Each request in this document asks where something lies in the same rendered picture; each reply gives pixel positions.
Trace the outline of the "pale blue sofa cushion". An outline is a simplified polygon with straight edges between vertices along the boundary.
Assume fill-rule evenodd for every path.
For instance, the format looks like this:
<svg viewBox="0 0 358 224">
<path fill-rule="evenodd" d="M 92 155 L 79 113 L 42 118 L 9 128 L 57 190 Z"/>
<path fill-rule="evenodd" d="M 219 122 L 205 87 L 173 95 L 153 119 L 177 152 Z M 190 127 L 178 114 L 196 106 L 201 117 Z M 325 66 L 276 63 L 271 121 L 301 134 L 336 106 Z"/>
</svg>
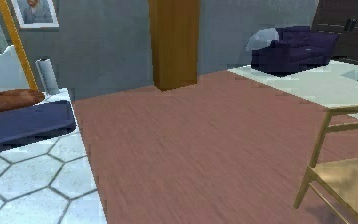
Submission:
<svg viewBox="0 0 358 224">
<path fill-rule="evenodd" d="M 278 39 L 279 34 L 275 28 L 259 30 L 249 38 L 246 50 L 253 51 L 268 47 L 273 40 Z"/>
</svg>

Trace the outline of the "dark purple sofa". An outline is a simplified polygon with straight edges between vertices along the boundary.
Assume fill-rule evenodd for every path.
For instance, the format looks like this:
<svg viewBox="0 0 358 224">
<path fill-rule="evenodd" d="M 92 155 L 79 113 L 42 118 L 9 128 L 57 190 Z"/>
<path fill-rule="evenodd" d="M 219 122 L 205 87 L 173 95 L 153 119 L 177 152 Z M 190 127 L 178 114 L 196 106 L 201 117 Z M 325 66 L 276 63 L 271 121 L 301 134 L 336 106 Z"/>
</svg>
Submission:
<svg viewBox="0 0 358 224">
<path fill-rule="evenodd" d="M 309 26 L 276 31 L 278 40 L 252 51 L 251 68 L 278 77 L 328 65 L 339 40 L 336 33 L 313 32 Z"/>
</svg>

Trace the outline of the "grey cylinder roll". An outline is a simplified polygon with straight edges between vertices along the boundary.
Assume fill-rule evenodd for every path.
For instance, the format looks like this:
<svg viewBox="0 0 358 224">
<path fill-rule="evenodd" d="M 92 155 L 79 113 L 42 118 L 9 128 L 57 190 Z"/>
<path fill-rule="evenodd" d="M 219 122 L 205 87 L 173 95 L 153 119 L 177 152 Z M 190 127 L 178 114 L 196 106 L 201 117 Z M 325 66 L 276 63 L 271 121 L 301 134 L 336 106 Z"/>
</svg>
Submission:
<svg viewBox="0 0 358 224">
<path fill-rule="evenodd" d="M 44 90 L 48 95 L 59 93 L 59 87 L 49 58 L 39 59 L 35 62 Z"/>
</svg>

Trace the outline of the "dark blue mat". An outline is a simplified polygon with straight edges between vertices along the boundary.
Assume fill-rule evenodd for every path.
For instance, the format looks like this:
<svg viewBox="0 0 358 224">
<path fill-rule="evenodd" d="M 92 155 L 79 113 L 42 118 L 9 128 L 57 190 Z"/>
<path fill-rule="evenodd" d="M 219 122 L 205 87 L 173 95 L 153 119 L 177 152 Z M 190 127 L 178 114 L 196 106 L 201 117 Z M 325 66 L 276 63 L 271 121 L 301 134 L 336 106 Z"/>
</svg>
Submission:
<svg viewBox="0 0 358 224">
<path fill-rule="evenodd" d="M 0 152 L 71 133 L 76 121 L 67 100 L 0 112 Z"/>
</svg>

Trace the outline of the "brown bread loaf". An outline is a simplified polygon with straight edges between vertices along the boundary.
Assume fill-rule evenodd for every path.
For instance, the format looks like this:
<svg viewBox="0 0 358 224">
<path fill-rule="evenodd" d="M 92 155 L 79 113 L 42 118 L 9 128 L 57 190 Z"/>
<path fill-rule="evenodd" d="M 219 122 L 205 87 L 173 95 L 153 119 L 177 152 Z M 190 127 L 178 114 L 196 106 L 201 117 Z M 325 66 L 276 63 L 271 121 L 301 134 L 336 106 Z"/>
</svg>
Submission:
<svg viewBox="0 0 358 224">
<path fill-rule="evenodd" d="M 0 92 L 0 112 L 33 106 L 42 102 L 45 95 L 38 90 L 14 89 Z"/>
</svg>

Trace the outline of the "white framed portrait picture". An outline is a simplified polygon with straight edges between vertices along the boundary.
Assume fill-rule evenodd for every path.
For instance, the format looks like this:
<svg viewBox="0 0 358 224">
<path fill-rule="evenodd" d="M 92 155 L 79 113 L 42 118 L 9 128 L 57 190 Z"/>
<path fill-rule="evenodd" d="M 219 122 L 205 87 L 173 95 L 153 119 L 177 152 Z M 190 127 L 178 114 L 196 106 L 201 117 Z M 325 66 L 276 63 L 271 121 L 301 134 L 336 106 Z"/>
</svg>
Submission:
<svg viewBox="0 0 358 224">
<path fill-rule="evenodd" d="M 10 0 L 22 29 L 58 28 L 53 0 Z"/>
</svg>

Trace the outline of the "yellow wooden slanted beam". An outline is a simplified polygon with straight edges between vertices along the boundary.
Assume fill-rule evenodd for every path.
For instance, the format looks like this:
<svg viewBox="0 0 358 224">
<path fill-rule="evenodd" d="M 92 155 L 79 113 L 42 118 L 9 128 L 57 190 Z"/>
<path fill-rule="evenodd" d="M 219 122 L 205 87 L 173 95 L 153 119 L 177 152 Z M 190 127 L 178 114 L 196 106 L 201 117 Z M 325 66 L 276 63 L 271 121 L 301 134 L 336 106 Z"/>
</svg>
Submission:
<svg viewBox="0 0 358 224">
<path fill-rule="evenodd" d="M 0 0 L 0 13 L 2 14 L 3 21 L 7 28 L 8 34 L 9 34 L 11 41 L 15 47 L 15 51 L 17 53 L 20 65 L 24 72 L 27 84 L 30 89 L 38 90 L 38 85 L 36 83 L 31 65 L 28 61 L 28 58 L 27 58 L 26 52 L 24 50 L 24 47 L 22 45 L 18 30 L 16 28 L 13 17 L 11 15 L 11 11 L 8 6 L 7 0 Z"/>
</svg>

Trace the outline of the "light wooden chair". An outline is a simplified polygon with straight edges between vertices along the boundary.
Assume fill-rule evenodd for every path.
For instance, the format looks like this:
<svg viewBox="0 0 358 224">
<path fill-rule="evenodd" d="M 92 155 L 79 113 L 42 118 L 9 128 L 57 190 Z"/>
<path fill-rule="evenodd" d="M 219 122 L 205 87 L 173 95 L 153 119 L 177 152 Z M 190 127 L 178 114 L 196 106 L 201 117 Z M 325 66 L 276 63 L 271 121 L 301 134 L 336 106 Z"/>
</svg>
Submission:
<svg viewBox="0 0 358 224">
<path fill-rule="evenodd" d="M 345 224 L 351 224 L 313 185 L 317 182 L 339 204 L 343 205 L 358 222 L 358 158 L 319 163 L 321 148 L 327 133 L 352 131 L 358 129 L 358 122 L 331 125 L 334 116 L 358 114 L 358 105 L 329 108 L 316 138 L 312 156 L 305 170 L 299 190 L 293 203 L 298 209 L 309 188 Z"/>
</svg>

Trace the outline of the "white rounded appliance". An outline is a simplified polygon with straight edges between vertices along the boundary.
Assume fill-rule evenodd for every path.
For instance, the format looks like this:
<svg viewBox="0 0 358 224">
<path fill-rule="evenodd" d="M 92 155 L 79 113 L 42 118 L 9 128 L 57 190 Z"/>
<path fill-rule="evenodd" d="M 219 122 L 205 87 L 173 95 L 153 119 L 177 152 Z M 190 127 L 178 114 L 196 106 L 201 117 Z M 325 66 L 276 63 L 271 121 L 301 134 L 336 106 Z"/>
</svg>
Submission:
<svg viewBox="0 0 358 224">
<path fill-rule="evenodd" d="M 0 91 L 28 88 L 15 47 L 10 45 L 0 54 Z"/>
</svg>

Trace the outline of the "dark brown wooden cabinet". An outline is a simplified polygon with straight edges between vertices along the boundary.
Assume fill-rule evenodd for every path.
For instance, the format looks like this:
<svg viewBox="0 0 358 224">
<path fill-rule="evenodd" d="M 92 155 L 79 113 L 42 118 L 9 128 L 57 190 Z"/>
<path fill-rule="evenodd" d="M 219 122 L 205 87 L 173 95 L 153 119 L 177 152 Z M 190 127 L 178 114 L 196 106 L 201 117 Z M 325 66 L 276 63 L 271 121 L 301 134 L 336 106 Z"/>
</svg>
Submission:
<svg viewBox="0 0 358 224">
<path fill-rule="evenodd" d="M 352 32 L 344 31 L 349 18 L 357 20 Z M 332 59 L 358 65 L 358 0 L 318 0 L 312 29 L 338 34 Z"/>
</svg>

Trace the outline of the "brown wooden post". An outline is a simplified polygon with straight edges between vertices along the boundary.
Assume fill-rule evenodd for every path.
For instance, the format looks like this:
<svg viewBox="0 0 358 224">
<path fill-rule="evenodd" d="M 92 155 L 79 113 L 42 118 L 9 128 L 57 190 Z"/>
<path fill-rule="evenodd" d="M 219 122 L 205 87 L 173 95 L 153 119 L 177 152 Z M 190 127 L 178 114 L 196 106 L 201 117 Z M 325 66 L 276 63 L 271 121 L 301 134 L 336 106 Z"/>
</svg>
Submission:
<svg viewBox="0 0 358 224">
<path fill-rule="evenodd" d="M 154 85 L 197 83 L 200 0 L 148 0 Z"/>
</svg>

